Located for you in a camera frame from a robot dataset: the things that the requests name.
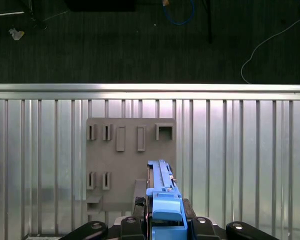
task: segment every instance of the aluminum rail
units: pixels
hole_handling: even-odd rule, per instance
[[[0,92],[236,92],[300,93],[300,85],[248,84],[0,84]]]

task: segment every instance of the rectangular slot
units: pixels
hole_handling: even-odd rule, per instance
[[[98,203],[87,203],[86,204],[86,211],[88,214],[96,214],[100,211],[98,207]]]
[[[156,138],[158,140],[174,140],[175,131],[172,124],[158,123],[156,124]]]
[[[124,152],[126,147],[126,127],[118,126],[116,129],[116,150]]]
[[[139,125],[137,127],[137,151],[145,152],[146,151],[146,126]]]
[[[110,190],[110,172],[105,172],[102,174],[102,189]]]
[[[87,125],[86,126],[86,139],[87,140],[96,140],[97,139],[97,124]]]
[[[113,125],[112,124],[103,125],[102,139],[104,141],[112,140],[112,132],[113,132]]]
[[[87,175],[87,180],[86,180],[86,189],[88,190],[93,190],[96,187],[96,173],[91,171]]]

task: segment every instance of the corrugated metal wall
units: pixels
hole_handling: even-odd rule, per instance
[[[87,221],[89,117],[175,118],[178,185],[198,216],[300,239],[300,100],[0,99],[0,240]]]

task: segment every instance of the black stand leg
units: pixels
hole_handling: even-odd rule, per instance
[[[208,23],[208,41],[212,43],[212,23],[211,23],[211,0],[206,0],[207,23]]]
[[[47,29],[47,25],[43,21],[40,21],[34,14],[34,9],[33,9],[34,0],[28,0],[29,6],[27,6],[22,0],[17,0],[17,1],[19,2],[20,6],[22,7],[22,10],[24,11],[24,13],[27,14],[31,18],[31,20],[33,21],[35,26],[38,26],[42,30]]]

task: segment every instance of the blue plastic part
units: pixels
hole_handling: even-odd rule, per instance
[[[181,226],[153,226],[153,240],[186,240],[187,219],[182,201],[182,195],[173,182],[173,174],[164,160],[149,161],[153,169],[154,188],[148,188],[146,195],[153,198],[152,220],[182,222]]]

